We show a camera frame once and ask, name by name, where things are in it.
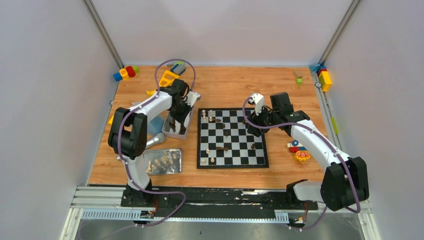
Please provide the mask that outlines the tin box with dark pieces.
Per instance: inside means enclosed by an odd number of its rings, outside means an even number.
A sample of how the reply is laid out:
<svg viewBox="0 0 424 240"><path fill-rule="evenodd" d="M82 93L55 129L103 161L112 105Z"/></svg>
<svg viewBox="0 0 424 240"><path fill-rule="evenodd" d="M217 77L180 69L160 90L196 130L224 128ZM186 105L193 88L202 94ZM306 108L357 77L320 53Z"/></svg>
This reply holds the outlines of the tin box with dark pieces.
<svg viewBox="0 0 424 240"><path fill-rule="evenodd" d="M178 122L173 117L171 117L170 113L168 113L162 125L162 133L169 138L186 140L189 133L189 125L192 118L192 113L193 111L191 110L184 119L183 123Z"/></svg>

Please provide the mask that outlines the black silver chess board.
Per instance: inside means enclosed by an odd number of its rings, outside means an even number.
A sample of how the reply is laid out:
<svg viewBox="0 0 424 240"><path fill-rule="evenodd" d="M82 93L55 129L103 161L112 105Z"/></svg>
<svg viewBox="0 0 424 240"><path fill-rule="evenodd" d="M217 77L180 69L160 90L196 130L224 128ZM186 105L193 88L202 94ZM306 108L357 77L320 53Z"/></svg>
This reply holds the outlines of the black silver chess board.
<svg viewBox="0 0 424 240"><path fill-rule="evenodd" d="M248 133L244 115L253 108L200 108L197 116L197 168L268 168L265 136Z"/></svg>

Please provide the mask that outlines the tin lid with light pieces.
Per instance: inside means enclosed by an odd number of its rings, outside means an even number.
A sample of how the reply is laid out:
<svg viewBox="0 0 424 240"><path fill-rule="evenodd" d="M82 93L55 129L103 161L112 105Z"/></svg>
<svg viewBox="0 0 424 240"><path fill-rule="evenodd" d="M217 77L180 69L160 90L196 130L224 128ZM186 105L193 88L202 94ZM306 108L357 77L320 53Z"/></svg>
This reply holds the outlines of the tin lid with light pieces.
<svg viewBox="0 0 424 240"><path fill-rule="evenodd" d="M166 148L146 150L142 155L148 175L173 175L182 172L182 149Z"/></svg>

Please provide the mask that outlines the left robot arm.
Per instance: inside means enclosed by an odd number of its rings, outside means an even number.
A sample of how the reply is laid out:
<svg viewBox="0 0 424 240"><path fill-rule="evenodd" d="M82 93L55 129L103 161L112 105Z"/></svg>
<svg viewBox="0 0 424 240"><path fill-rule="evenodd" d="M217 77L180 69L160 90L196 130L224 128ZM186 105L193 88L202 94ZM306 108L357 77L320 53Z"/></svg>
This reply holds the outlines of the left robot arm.
<svg viewBox="0 0 424 240"><path fill-rule="evenodd" d="M121 159L127 184L125 196L134 199L140 206L149 206L153 201L152 181L145 172L148 162L143 152L148 142L148 124L164 111L183 127L194 105L201 99L198 92L176 79L170 86L159 87L154 95L131 108L119 107L114 113L108 136L108 145Z"/></svg>

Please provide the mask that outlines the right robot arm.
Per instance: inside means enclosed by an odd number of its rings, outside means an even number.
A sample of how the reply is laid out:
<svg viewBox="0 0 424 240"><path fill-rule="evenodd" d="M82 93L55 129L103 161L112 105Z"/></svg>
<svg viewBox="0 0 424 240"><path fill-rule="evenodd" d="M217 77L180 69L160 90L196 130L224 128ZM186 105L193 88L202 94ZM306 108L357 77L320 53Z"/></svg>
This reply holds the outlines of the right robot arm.
<svg viewBox="0 0 424 240"><path fill-rule="evenodd" d="M250 116L243 116L248 132L259 137L273 128L285 131L309 151L324 171L322 181L299 180L289 184L286 204L298 209L305 201L313 201L324 203L334 212L347 209L360 213L361 202L370 196L366 162L336 147L303 111L294 111L288 93L275 93L270 99L270 109L259 93L252 93L244 101L245 105L254 106Z"/></svg>

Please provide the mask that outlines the blue plastic bag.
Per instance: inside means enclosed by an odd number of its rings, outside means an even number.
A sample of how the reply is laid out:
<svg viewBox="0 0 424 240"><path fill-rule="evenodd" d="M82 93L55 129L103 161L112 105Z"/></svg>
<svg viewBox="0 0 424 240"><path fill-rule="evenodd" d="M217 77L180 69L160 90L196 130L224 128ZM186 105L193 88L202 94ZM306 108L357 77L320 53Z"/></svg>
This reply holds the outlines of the blue plastic bag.
<svg viewBox="0 0 424 240"><path fill-rule="evenodd" d="M147 125L148 134L154 136L162 132L162 128L165 122L165 118L159 114L154 117Z"/></svg>

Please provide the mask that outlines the silver microphone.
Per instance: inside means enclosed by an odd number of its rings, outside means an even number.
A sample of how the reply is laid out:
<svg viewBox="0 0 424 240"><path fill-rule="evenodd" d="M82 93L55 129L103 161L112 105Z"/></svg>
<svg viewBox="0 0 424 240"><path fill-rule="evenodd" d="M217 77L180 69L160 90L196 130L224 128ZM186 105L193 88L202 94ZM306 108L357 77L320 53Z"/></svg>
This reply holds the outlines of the silver microphone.
<svg viewBox="0 0 424 240"><path fill-rule="evenodd" d="M160 132L156 135L152 136L147 142L146 142L146 149L151 148L152 146L158 145L163 143L166 140L166 136Z"/></svg>

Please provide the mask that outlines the yellow toy saw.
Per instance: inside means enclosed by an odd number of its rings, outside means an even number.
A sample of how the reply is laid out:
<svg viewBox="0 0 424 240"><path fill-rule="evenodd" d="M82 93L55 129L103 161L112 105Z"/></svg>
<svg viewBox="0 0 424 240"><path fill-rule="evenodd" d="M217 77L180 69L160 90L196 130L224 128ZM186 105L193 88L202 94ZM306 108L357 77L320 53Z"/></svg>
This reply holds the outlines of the yellow toy saw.
<svg viewBox="0 0 424 240"><path fill-rule="evenodd" d="M157 77L157 73L159 70L155 70L155 78ZM160 78L160 80L158 81L158 85L159 87L168 87L170 86L175 79L178 79L180 77L180 75L170 71L170 70L165 70L162 77ZM150 91L146 91L148 97L153 96L156 93L157 89L155 90L150 90Z"/></svg>

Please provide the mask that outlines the blue green toy block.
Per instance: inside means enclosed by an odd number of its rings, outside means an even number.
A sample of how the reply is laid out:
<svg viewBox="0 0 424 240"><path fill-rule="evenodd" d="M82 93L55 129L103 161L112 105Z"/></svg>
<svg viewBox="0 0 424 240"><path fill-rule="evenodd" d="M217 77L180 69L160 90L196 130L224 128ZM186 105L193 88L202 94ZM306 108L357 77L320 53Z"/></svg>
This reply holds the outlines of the blue green toy block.
<svg viewBox="0 0 424 240"><path fill-rule="evenodd" d="M170 71L176 75L181 76L186 71L186 63L183 61L176 61Z"/></svg>

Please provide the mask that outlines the colourful toy car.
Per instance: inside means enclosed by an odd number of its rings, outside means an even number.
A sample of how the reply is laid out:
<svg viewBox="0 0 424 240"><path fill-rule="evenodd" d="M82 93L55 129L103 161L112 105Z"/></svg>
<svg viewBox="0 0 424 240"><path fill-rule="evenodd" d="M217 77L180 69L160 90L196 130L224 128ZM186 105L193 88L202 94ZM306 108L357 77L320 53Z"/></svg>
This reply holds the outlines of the colourful toy car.
<svg viewBox="0 0 424 240"><path fill-rule="evenodd" d="M293 155L293 158L298 162L305 162L311 158L311 153L298 141L293 140L287 143L288 151Z"/></svg>

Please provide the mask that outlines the colourful toy blocks left corner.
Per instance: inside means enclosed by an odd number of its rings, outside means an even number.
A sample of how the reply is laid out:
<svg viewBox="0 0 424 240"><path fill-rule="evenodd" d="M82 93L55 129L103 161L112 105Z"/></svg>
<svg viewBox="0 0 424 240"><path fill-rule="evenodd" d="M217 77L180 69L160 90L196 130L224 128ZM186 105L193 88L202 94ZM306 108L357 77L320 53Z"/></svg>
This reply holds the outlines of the colourful toy blocks left corner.
<svg viewBox="0 0 424 240"><path fill-rule="evenodd" d="M122 80L126 81L134 78L139 72L140 69L137 66L128 65L125 68L120 69L119 72L114 73L112 76L116 82L120 82Z"/></svg>

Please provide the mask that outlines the colourful toy blocks corner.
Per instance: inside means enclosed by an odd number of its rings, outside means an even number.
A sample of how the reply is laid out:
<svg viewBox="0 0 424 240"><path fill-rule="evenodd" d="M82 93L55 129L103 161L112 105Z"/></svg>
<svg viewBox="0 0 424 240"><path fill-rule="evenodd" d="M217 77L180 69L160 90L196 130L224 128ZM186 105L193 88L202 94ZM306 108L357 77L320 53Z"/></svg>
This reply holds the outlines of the colourful toy blocks corner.
<svg viewBox="0 0 424 240"><path fill-rule="evenodd" d="M328 92L333 85L330 74L327 68L321 64L314 64L309 66L309 70L311 73L316 73L318 77L318 81L321 85L321 90L323 92Z"/></svg>
<svg viewBox="0 0 424 240"><path fill-rule="evenodd" d="M140 69L137 66L128 65L125 68L120 69L119 72L114 73L112 76L116 82L120 82L122 80L126 81L134 78L139 72Z"/></svg>

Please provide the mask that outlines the colourful toy blocks right corner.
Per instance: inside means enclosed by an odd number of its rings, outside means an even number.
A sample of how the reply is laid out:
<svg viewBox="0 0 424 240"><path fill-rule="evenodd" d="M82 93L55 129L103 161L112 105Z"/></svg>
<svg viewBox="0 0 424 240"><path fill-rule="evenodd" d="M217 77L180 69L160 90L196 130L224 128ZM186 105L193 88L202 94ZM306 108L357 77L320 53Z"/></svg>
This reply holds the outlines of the colourful toy blocks right corner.
<svg viewBox="0 0 424 240"><path fill-rule="evenodd" d="M309 70L311 73L316 73L318 77L318 81L321 85L321 90L323 92L328 92L333 85L330 74L327 68L321 64L314 64L309 66Z"/></svg>

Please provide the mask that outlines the small yellow block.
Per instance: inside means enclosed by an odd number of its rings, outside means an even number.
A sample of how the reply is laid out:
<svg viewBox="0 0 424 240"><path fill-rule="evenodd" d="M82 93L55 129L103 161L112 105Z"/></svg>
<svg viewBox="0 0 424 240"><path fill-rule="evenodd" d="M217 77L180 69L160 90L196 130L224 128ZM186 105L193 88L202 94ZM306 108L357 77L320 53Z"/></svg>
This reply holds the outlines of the small yellow block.
<svg viewBox="0 0 424 240"><path fill-rule="evenodd" d="M113 123L114 120L114 115L111 116L111 118L108 120L108 124L111 125Z"/></svg>

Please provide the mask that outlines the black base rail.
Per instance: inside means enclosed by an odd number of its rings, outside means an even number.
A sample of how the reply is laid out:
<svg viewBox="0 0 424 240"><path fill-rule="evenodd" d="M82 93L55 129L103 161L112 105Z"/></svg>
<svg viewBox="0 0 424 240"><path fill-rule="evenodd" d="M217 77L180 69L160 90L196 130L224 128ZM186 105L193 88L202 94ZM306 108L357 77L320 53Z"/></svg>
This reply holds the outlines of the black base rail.
<svg viewBox="0 0 424 240"><path fill-rule="evenodd" d="M122 207L152 207L157 217L196 219L271 219L276 210L306 211L318 209L313 201L296 200L284 190L208 187L155 186L158 195L147 196L126 187Z"/></svg>

